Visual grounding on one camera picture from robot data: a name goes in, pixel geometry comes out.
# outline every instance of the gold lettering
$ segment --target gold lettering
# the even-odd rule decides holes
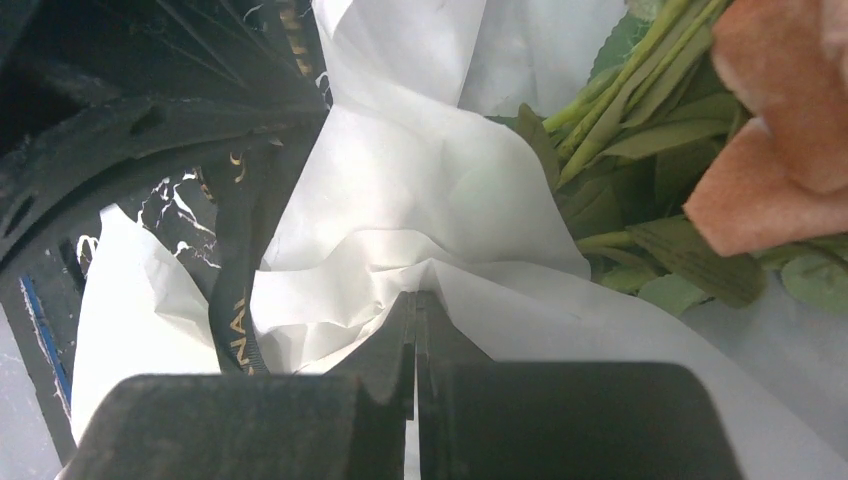
[[[242,320],[244,320],[244,310],[240,310],[238,315],[236,315],[236,318],[234,318],[233,321],[230,322],[230,328],[244,335],[244,327],[242,327],[241,325]]]
[[[242,320],[244,320],[244,313],[245,313],[244,301],[245,301],[244,297],[242,297],[241,300],[236,302],[236,306],[235,306],[235,308],[233,308],[233,310],[238,310],[238,313],[236,314],[236,318],[234,318],[233,321],[230,322],[230,328],[235,330],[236,332],[242,334],[242,335],[244,335],[244,333],[245,333],[244,327],[241,324]]]
[[[247,337],[239,338],[238,340],[233,340],[230,342],[230,347],[239,347],[238,354],[236,354],[236,359],[239,362],[239,365],[247,365],[250,363],[250,360],[244,358],[244,347],[247,346]]]

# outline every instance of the white surface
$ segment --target white surface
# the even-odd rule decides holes
[[[143,373],[220,373],[208,305],[188,272],[117,206],[100,213],[77,329],[71,432],[79,442],[100,401]]]
[[[649,304],[586,281],[587,265],[529,147],[506,128],[455,107],[459,102],[492,113],[525,95],[540,105],[563,105],[571,94],[565,92],[585,82],[591,59],[623,10],[619,0],[534,0],[524,16],[511,17],[513,5],[315,3],[336,104],[266,252],[270,271],[256,276],[251,307],[269,366],[325,371],[377,328],[399,291],[428,288],[439,293],[457,327],[496,359],[665,360],[688,366],[716,401],[750,479],[848,478],[848,465],[826,443],[704,338]],[[510,19],[525,23],[513,28]],[[487,25],[489,20],[500,26]],[[515,42],[515,51],[493,51],[503,49],[493,39],[498,30],[504,41]],[[549,38],[553,32],[563,37]],[[529,52],[532,59],[515,74],[526,81],[514,82],[514,91],[509,82],[487,84],[490,76],[516,65],[524,55],[516,52]],[[475,65],[470,72],[469,64]],[[571,90],[558,91],[560,85]],[[472,93],[478,91],[492,93]],[[133,290],[146,292],[135,308],[146,309],[138,315],[147,319],[133,323],[130,338],[142,338],[143,327],[151,325],[158,329],[151,338],[174,343],[167,361],[129,349],[128,366],[107,370],[111,378],[96,383],[96,394],[75,384],[77,423],[84,423],[76,420],[78,408],[85,405],[83,414],[90,412],[103,387],[121,375],[144,368],[211,368],[214,351],[208,327],[200,327],[205,315],[198,301],[182,302],[182,313],[168,321],[161,307],[160,314],[153,313],[156,296],[139,265],[147,262],[145,251],[159,250],[145,247],[122,267],[99,266],[106,261],[107,242],[126,249],[127,242],[150,240],[133,235],[139,238],[128,233],[101,238],[78,346],[78,355],[85,350],[90,360],[85,367],[78,362],[77,372],[90,369],[93,378],[101,364],[92,359],[124,358],[98,348],[119,344],[103,340],[110,333],[104,324],[126,311],[124,298],[139,295]],[[157,261],[160,275],[181,270]],[[95,275],[98,282],[92,282]],[[165,277],[177,281],[169,284],[174,295],[179,282],[190,284],[185,272]],[[108,295],[98,293],[108,288]],[[114,305],[92,306],[98,302],[89,297]],[[169,326],[180,315],[201,340]],[[111,328],[112,335],[127,337]],[[183,343],[186,349],[177,348]]]
[[[0,479],[52,479],[62,468],[35,387],[0,306]]]

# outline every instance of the white tissue paper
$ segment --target white tissue paper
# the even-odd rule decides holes
[[[845,382],[825,392],[824,381],[757,363],[750,351],[775,342],[755,332],[743,335],[747,355],[734,350],[727,339],[737,332],[709,327],[713,317],[729,323],[720,306],[685,320],[701,336],[590,283],[533,152],[478,115],[514,115],[522,101],[542,114],[565,105],[623,2],[316,0],[313,8],[335,104],[256,273],[251,309],[272,371],[325,372],[379,328],[399,292],[430,289],[496,360],[688,367],[712,395],[747,478],[848,478],[833,449],[848,452],[848,434],[799,414],[805,405],[790,391],[815,386],[814,404],[831,402],[835,414],[845,410]],[[202,296],[122,216],[103,213],[89,271],[73,386],[77,438],[122,378],[218,371]],[[765,325],[760,313],[735,315]],[[790,337],[771,338],[796,352]],[[134,349],[148,344],[139,338],[168,355]],[[816,368],[800,353],[778,356],[784,367]]]

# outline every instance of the black ribbon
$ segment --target black ribbon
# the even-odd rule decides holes
[[[250,313],[254,272],[314,144],[317,129],[292,128],[280,138],[226,162],[202,167],[218,206],[215,221],[221,270],[209,298],[209,325],[224,373],[266,373]]]

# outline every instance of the green leaf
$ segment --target green leaf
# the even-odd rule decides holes
[[[634,225],[657,218],[654,202],[653,159],[617,168],[612,176],[613,191],[621,207],[625,225]]]
[[[721,83],[721,79],[718,78],[712,61],[707,57],[707,61],[701,62],[701,65],[698,66],[695,78],[692,79],[692,83],[686,93],[683,94],[680,103],[691,103],[716,93],[728,93],[728,91]]]
[[[662,123],[613,143],[598,157],[617,156],[638,160],[725,134],[728,128],[730,128],[728,122],[719,120],[695,119]]]
[[[727,123],[729,130],[738,115],[739,105],[739,100],[729,93],[714,93],[675,108],[664,121],[718,120]]]
[[[683,77],[683,80],[674,87],[674,90],[671,94],[663,100],[660,106],[656,109],[653,116],[651,117],[651,121],[654,122],[662,122],[665,117],[680,106],[681,99],[686,94],[686,91],[689,90],[689,87],[692,85],[692,82],[695,80],[695,77],[698,74],[698,71],[701,68],[701,65],[709,62],[709,55],[704,55],[701,59],[694,65],[688,72],[686,72],[686,76]]]
[[[657,18],[665,0],[624,0],[627,11],[634,17],[651,22]]]
[[[657,275],[645,267],[620,265],[603,274],[597,283],[620,293],[635,293],[643,285],[657,278]]]
[[[829,313],[848,314],[848,273],[829,260],[804,255],[787,263],[780,276],[795,299]]]
[[[605,184],[603,179],[584,185],[575,198],[567,201],[566,205],[560,209],[560,213],[574,239],[624,228],[618,200],[612,186],[608,181]]]
[[[589,73],[589,80],[591,81],[604,70],[624,64],[636,44],[648,33],[650,26],[650,22],[639,20],[629,13],[625,15],[618,25],[613,27],[610,36],[598,51],[592,71]]]
[[[657,155],[654,199],[668,205],[680,192],[694,185],[715,160],[721,146],[715,141],[692,143]]]
[[[604,257],[628,267],[648,269],[654,273],[654,276],[657,276],[659,271],[649,258],[640,257],[620,248],[590,246],[581,248],[580,254],[586,258]]]
[[[553,132],[563,126],[573,127],[580,122],[592,110],[598,97],[615,82],[619,73],[621,73],[620,66],[608,68],[599,73],[577,93],[574,101],[542,122],[545,130]]]
[[[557,147],[557,152],[566,159],[558,186],[565,185],[596,161],[593,159],[621,132],[621,119],[631,94],[672,51],[706,4],[707,0],[666,1],[660,17],[652,24],[616,81]]]
[[[682,216],[628,227],[637,245],[670,272],[724,303],[741,308],[762,295],[765,271],[750,255],[720,257]]]
[[[542,164],[542,170],[545,172],[545,179],[548,181],[548,188],[553,190],[559,180],[559,155],[557,155],[551,144],[551,138],[542,126],[542,121],[533,113],[533,110],[526,103],[522,103],[518,108],[518,123],[515,125],[515,133],[530,145],[530,148],[536,152],[539,157],[539,162]]]
[[[641,125],[651,118],[672,93],[674,88],[686,78],[687,74],[697,67],[698,62],[712,45],[712,35],[707,26],[698,30],[697,34],[681,50],[680,54],[669,67],[650,84],[647,80],[639,86],[628,100],[627,115],[623,127],[629,128]]]
[[[638,296],[675,317],[710,298],[705,291],[674,273],[646,283],[639,290]]]
[[[508,127],[510,130],[515,130],[515,125],[518,124],[518,118],[517,117],[499,117],[499,116],[495,115],[495,116],[486,117],[486,118],[488,120],[495,122],[495,123],[499,123],[501,125],[504,125],[505,127]]]

